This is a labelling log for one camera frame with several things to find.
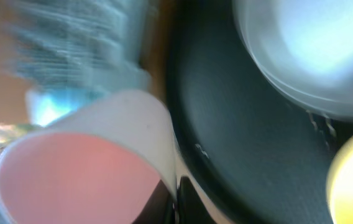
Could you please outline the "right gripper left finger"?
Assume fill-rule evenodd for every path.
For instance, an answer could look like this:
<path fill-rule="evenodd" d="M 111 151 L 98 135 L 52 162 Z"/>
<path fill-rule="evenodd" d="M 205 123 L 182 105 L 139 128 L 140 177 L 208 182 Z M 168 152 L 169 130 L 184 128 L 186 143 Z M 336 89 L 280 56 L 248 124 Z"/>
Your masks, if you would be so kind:
<path fill-rule="evenodd" d="M 173 197 L 162 181 L 132 224 L 173 224 Z"/>

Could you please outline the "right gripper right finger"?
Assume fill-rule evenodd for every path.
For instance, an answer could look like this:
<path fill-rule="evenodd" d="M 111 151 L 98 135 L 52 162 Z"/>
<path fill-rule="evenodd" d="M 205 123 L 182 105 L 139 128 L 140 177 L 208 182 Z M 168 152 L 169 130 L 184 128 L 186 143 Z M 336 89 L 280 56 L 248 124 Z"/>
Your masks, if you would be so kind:
<path fill-rule="evenodd" d="M 187 176 L 180 178 L 177 202 L 179 224 L 216 224 Z"/>

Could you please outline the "pink cup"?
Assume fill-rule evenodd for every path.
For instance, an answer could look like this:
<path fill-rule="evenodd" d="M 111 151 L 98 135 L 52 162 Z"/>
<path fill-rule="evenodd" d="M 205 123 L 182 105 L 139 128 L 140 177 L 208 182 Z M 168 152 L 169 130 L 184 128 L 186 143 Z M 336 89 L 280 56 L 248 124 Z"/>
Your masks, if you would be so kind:
<path fill-rule="evenodd" d="M 0 213 L 9 223 L 132 223 L 162 181 L 177 197 L 166 106 L 124 90 L 8 145 Z"/>

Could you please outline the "blue cup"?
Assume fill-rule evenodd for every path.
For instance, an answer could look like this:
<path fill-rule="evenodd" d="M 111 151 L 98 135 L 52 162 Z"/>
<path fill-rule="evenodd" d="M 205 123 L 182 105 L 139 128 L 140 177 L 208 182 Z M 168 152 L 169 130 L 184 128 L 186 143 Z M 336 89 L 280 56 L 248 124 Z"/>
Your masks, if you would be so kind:
<path fill-rule="evenodd" d="M 25 94 L 25 102 L 29 121 L 39 126 L 47 126 L 101 96 L 100 93 L 81 88 L 31 88 Z"/>

